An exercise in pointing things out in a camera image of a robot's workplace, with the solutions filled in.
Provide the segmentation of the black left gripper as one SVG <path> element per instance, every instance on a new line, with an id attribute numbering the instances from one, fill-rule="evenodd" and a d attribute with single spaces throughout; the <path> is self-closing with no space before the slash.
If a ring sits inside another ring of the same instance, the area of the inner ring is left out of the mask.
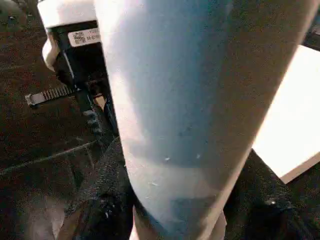
<path id="1" fill-rule="evenodd" d="M 98 24 L 85 21 L 56 26 L 50 32 L 59 50 L 53 63 L 57 79 L 75 91 L 88 127 L 106 148 L 119 132 Z"/>

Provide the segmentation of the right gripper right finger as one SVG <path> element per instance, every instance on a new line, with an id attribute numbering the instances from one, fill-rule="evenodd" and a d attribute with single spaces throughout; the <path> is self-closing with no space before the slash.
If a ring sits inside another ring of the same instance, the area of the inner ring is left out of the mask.
<path id="1" fill-rule="evenodd" d="M 320 221 L 252 150 L 224 206 L 226 240 L 318 240 Z"/>

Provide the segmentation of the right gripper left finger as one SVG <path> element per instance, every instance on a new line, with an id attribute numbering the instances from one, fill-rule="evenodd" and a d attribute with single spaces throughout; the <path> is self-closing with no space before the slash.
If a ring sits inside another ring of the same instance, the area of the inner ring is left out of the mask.
<path id="1" fill-rule="evenodd" d="M 133 228 L 134 200 L 117 137 L 67 206 L 57 239 L 128 240 Z"/>

